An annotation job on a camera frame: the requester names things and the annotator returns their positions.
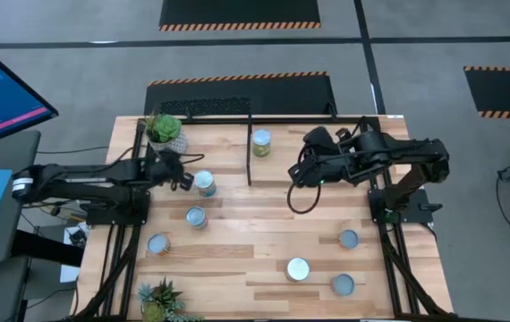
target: metal can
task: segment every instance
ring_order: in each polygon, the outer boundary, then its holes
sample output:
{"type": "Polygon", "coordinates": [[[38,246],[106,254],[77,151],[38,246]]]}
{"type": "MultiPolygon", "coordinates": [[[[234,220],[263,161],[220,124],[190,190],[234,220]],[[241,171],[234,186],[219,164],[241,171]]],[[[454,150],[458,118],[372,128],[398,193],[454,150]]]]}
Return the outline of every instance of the metal can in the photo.
{"type": "Polygon", "coordinates": [[[169,240],[161,233],[155,234],[148,240],[148,250],[152,254],[164,256],[170,250],[169,240]]]}
{"type": "Polygon", "coordinates": [[[203,229],[208,226],[208,218],[201,207],[191,207],[187,210],[185,219],[195,229],[203,229]]]}
{"type": "Polygon", "coordinates": [[[266,157],[271,152],[271,132],[256,130],[253,133],[253,154],[256,157],[266,157]]]}
{"type": "Polygon", "coordinates": [[[359,235],[353,230],[345,230],[338,235],[338,244],[343,248],[351,250],[358,246],[359,235]]]}
{"type": "Polygon", "coordinates": [[[211,197],[216,194],[217,186],[213,174],[209,171],[200,171],[195,175],[195,185],[203,197],[211,197]]]}
{"type": "Polygon", "coordinates": [[[291,282],[300,282],[309,276],[309,263],[303,258],[293,258],[289,260],[285,267],[285,275],[291,282]]]}
{"type": "Polygon", "coordinates": [[[350,275],[341,274],[330,280],[333,292],[340,296],[348,296],[354,292],[354,280],[350,275]]]}

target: succulent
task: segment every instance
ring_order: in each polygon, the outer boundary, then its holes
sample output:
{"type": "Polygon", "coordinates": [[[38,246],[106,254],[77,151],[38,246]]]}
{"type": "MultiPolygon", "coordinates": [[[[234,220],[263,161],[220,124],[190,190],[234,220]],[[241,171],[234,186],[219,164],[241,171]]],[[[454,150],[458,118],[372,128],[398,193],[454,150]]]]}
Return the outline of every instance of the succulent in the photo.
{"type": "Polygon", "coordinates": [[[166,316],[164,314],[165,310],[161,305],[153,302],[146,301],[144,302],[144,316],[143,322],[163,322],[166,320],[166,316]]]}
{"type": "Polygon", "coordinates": [[[168,114],[156,114],[146,116],[143,124],[146,126],[146,134],[149,140],[156,143],[166,143],[180,135],[182,121],[168,114]]]}
{"type": "Polygon", "coordinates": [[[149,284],[142,283],[140,289],[138,290],[138,300],[150,301],[152,292],[153,290],[149,284]]]}
{"type": "Polygon", "coordinates": [[[192,316],[185,313],[185,303],[176,298],[182,292],[174,291],[174,282],[164,280],[156,287],[142,284],[138,290],[138,299],[142,301],[144,322],[197,322],[203,317],[192,316]]]}
{"type": "Polygon", "coordinates": [[[158,286],[154,287],[151,297],[157,304],[166,308],[167,305],[174,302],[175,298],[181,293],[182,292],[174,292],[174,281],[170,281],[168,284],[164,277],[164,280],[158,286]]]}
{"type": "Polygon", "coordinates": [[[154,124],[154,131],[159,135],[159,141],[164,143],[175,139],[180,135],[182,121],[171,115],[162,115],[159,121],[154,124]]]}

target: wooden tabletop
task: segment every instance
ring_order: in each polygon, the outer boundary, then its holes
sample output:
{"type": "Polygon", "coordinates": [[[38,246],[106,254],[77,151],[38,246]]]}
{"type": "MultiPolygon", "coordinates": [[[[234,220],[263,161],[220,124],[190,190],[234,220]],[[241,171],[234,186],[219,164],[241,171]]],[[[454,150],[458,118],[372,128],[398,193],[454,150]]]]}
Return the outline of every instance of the wooden tabletop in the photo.
{"type": "MultiPolygon", "coordinates": [[[[137,119],[116,119],[107,162],[132,146],[137,119]]],[[[380,116],[379,120],[382,131],[397,139],[408,138],[404,118],[380,116]]],[[[188,311],[207,319],[393,317],[378,229],[370,220],[369,184],[355,188],[347,183],[325,185],[319,204],[306,215],[296,215],[286,205],[290,184],[286,171],[296,163],[302,136],[317,125],[254,125],[254,130],[271,131],[272,142],[268,157],[251,154],[251,187],[246,175],[247,125],[183,126],[189,141],[186,153],[206,155],[186,170],[193,174],[211,171],[217,194],[202,198],[196,188],[152,190],[149,220],[141,229],[128,319],[141,318],[136,296],[140,284],[157,285],[165,275],[183,292],[181,299],[188,311]],[[185,221],[191,206],[205,208],[209,219],[205,230],[195,230],[185,221]],[[361,242],[354,250],[337,244],[338,234],[345,229],[359,234],[361,242]],[[165,234],[172,244],[164,257],[147,250],[148,239],[157,233],[165,234]],[[295,257],[306,258],[310,264],[309,277],[299,283],[289,282],[284,273],[287,261],[295,257]],[[331,278],[341,273],[356,283],[351,296],[336,296],[329,287],[331,278]]],[[[334,134],[341,127],[353,126],[327,128],[334,134]]],[[[408,170],[408,166],[393,166],[393,181],[408,170]]],[[[313,189],[295,189],[293,204],[306,208],[315,194],[313,189]]],[[[439,306],[451,310],[434,237],[420,225],[403,228],[412,272],[439,306]]],[[[108,230],[109,226],[98,226],[90,231],[78,281],[79,310],[98,290],[108,230]]],[[[399,273],[397,280],[407,311],[399,273]]],[[[123,276],[116,284],[113,313],[119,310],[122,286],[123,276]]]]}

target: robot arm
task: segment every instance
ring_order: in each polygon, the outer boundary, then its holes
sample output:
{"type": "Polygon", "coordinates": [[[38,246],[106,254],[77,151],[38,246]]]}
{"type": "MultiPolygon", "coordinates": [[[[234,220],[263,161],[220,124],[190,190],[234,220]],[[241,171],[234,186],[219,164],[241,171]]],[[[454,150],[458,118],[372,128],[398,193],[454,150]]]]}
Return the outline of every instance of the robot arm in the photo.
{"type": "Polygon", "coordinates": [[[48,198],[88,201],[88,225],[141,225],[147,220],[149,193],[170,182],[188,191],[193,176],[184,172],[180,156],[162,152],[159,157],[116,160],[110,165],[33,165],[13,176],[13,198],[21,204],[48,198]]]}
{"type": "Polygon", "coordinates": [[[299,160],[288,170],[294,186],[317,187],[341,180],[357,185],[391,165],[412,165],[399,183],[383,190],[387,208],[399,210],[424,183],[442,182],[449,174],[449,156],[440,140],[395,140],[379,131],[353,136],[346,129],[336,135],[338,143],[327,129],[318,127],[304,136],[299,160]]]}

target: black floor mat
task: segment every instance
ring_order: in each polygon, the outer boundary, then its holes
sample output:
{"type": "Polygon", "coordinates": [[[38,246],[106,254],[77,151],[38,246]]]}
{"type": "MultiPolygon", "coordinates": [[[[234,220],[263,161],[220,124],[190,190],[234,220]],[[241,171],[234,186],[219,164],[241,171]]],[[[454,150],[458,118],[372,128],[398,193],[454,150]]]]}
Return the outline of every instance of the black floor mat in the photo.
{"type": "Polygon", "coordinates": [[[326,72],[157,80],[149,83],[145,113],[178,115],[331,114],[326,72]]]}
{"type": "Polygon", "coordinates": [[[164,0],[161,31],[320,28],[317,0],[164,0]]]}
{"type": "Polygon", "coordinates": [[[510,119],[510,67],[464,67],[478,114],[510,119]]]}

